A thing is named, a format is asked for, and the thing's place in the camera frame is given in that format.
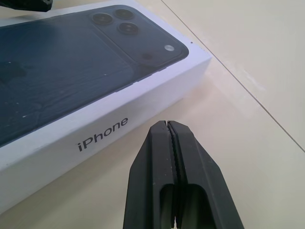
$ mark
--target table surface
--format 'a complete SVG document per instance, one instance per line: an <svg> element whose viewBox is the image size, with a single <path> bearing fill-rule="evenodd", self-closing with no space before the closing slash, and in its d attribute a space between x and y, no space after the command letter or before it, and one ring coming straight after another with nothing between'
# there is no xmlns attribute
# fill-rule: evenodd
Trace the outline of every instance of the table surface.
<svg viewBox="0 0 305 229"><path fill-rule="evenodd" d="M97 1L100 0L56 0L53 8ZM245 228L305 228L305 153L300 147L304 139L300 138L298 142L296 139L302 133L291 134L285 129L286 124L281 124L289 117L287 126L292 123L293 126L302 127L299 116L294 117L287 111L296 109L295 104L287 104L289 99L301 101L302 97L299 97L299 91L289 88L283 92L289 99L282 101L283 106L276 106L283 100L275 96L283 83L277 84L275 69L275 63L284 68L281 58L270 60L267 53L261 55L255 52L256 46L252 46L251 52L248 51L247 45L253 45L249 43L252 40L245 40L247 36L251 37L248 30L242 34L240 31L236 33L234 27L229 27L226 33L221 33L225 25L235 22L231 20L239 21L235 17L250 20L249 17L257 13L258 5L253 7L253 12L248 9L248 5L239 5L252 12L246 11L239 15L240 12L233 10L232 5L220 1L216 1L217 4L209 2L209 10L199 0L139 2L205 50L212 51L213 59L205 79L180 102L3 213L0 216L0 228L121 229L130 166L149 127L159 120L176 120L190 127L221 168ZM227 13L217 19L224 25L216 23L215 14L220 17L227 8L236 13L233 19ZM24 14L31 12L0 8L0 18ZM266 43L282 48L281 44L272 43L272 37L269 36L273 34L270 35L267 28L262 31L268 37ZM226 55L227 52L234 53L230 56ZM264 75L254 73L247 78L248 70L242 71L246 69L245 66L257 69L259 65L265 67L262 69ZM303 80L292 77L296 83ZM268 110L267 105L272 107L272 103L266 101L272 101L272 96L275 96L274 106L277 109ZM301 107L293 112L300 115L303 111Z"/></svg>

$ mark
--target white surface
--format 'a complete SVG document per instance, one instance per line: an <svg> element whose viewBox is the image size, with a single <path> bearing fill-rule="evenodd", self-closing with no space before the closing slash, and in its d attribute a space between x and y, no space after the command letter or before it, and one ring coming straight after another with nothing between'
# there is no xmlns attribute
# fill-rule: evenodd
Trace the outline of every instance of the white surface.
<svg viewBox="0 0 305 229"><path fill-rule="evenodd" d="M0 148L0 213L17 204L129 131L160 113L193 89L203 76L210 55L164 21L130 0L102 2L31 17L2 20L0 25L32 21L109 5L128 5L154 21L188 48L183 60L112 93L72 114ZM77 146L123 119L128 123L79 151Z"/></svg>
<svg viewBox="0 0 305 229"><path fill-rule="evenodd" d="M193 37L161 1L140 3ZM130 165L149 127L166 119L188 125L220 166L246 229L304 229L305 153L215 58L206 75L184 100L1 215L0 228L121 229Z"/></svg>
<svg viewBox="0 0 305 229"><path fill-rule="evenodd" d="M305 1L163 1L305 149Z"/></svg>

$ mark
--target phone camera module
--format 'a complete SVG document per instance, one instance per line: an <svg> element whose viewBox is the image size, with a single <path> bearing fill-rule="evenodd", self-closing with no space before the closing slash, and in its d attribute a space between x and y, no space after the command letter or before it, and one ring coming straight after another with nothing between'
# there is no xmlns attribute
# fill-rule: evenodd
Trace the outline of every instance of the phone camera module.
<svg viewBox="0 0 305 229"><path fill-rule="evenodd" d="M108 25L112 22L112 16L107 13L97 13L92 17L94 23L99 25Z"/></svg>
<svg viewBox="0 0 305 229"><path fill-rule="evenodd" d="M138 26L130 22L121 23L118 30L125 35L135 35L139 32Z"/></svg>
<svg viewBox="0 0 305 229"><path fill-rule="evenodd" d="M133 13L131 11L125 10L125 9L116 10L114 14L118 18L124 19L124 20L129 20L129 19L133 18Z"/></svg>

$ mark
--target white box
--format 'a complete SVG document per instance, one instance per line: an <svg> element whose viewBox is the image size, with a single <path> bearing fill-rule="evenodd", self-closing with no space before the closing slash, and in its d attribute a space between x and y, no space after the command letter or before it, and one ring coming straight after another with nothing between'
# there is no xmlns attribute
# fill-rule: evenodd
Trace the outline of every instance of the white box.
<svg viewBox="0 0 305 229"><path fill-rule="evenodd" d="M2 20L0 26L111 5L135 8L185 44L189 50L188 56L160 72L1 147L0 213L180 100L202 78L210 55L131 0L51 10L32 17Z"/></svg>

